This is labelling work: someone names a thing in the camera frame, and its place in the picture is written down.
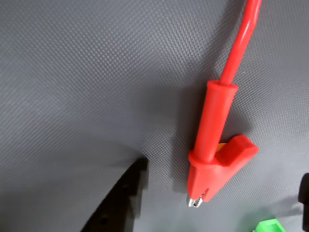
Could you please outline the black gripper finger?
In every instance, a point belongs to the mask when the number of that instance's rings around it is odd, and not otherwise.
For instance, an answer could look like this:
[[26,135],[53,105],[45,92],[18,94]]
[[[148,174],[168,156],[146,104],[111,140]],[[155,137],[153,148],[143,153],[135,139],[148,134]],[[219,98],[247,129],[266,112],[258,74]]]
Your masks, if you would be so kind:
[[301,179],[298,201],[303,204],[302,229],[309,229],[309,173],[305,173]]
[[132,232],[148,187],[148,159],[138,158],[125,171],[82,228],[83,232]]

